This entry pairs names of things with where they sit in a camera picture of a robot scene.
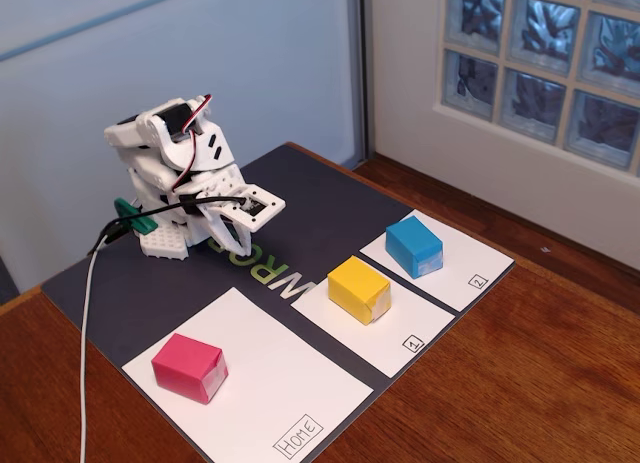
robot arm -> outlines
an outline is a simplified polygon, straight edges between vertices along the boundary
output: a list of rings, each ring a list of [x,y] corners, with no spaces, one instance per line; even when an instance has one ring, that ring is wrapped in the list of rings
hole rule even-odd
[[[209,237],[226,250],[248,256],[251,233],[285,207],[284,200],[245,183],[233,164],[222,130],[204,118],[206,104],[189,125],[193,139],[185,138],[180,129],[206,102],[202,96],[189,101],[171,100],[105,130],[105,138],[129,167],[136,195],[145,209],[210,196],[245,198],[244,205],[216,202],[154,215],[159,228],[150,235],[139,235],[148,256],[183,259],[188,255],[187,247]],[[176,186],[178,175],[186,168],[187,177]]]

blue block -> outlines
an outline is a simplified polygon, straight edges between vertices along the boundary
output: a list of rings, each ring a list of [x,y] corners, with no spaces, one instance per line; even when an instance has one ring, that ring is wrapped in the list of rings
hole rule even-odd
[[[411,278],[442,268],[442,241],[415,216],[387,228],[385,248]]]

wooden surface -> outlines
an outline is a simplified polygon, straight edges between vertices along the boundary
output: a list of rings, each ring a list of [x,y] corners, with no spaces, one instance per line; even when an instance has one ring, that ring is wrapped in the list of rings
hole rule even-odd
[[[316,461],[639,461],[640,318],[503,251],[516,268]],[[76,461],[78,330],[35,291],[0,337],[0,461]],[[89,346],[87,461],[201,461]]]
[[[376,156],[356,173],[640,314],[640,272],[400,163]]]

green clip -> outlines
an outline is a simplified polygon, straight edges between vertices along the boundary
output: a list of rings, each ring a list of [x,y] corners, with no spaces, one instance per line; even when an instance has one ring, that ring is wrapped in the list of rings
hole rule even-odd
[[[113,206],[116,207],[118,216],[121,218],[123,216],[137,215],[140,213],[139,209],[131,206],[123,198],[116,198],[113,201]],[[135,231],[137,231],[142,235],[148,235],[153,230],[158,228],[158,224],[148,216],[141,216],[140,218],[132,218],[131,220],[123,222],[123,224],[127,225],[129,228],[134,229]]]

black cable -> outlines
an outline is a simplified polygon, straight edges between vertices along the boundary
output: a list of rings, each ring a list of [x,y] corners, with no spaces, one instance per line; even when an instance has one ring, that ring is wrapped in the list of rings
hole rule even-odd
[[[135,220],[136,218],[142,218],[143,216],[151,216],[157,213],[162,213],[163,211],[173,210],[175,208],[184,208],[187,206],[202,205],[205,203],[219,203],[221,201],[222,202],[232,201],[242,206],[247,202],[247,199],[242,197],[237,197],[237,196],[209,196],[207,198],[196,198],[195,200],[188,200],[188,201],[181,201],[180,203],[173,203],[172,205],[167,205],[167,206],[163,206],[162,208],[156,208],[155,210],[149,210],[142,213],[137,213],[135,215],[127,215],[127,216],[121,216],[120,218],[115,218],[104,226],[104,228],[100,232],[100,236],[98,236],[98,241],[96,241],[96,244],[93,245],[93,248],[91,248],[91,251],[89,251],[88,255],[91,255],[94,251],[96,251],[96,248],[98,248],[98,245],[102,241],[102,238],[104,238],[104,236],[109,233],[109,230],[114,225],[119,225],[120,223],[129,221],[129,220]]]

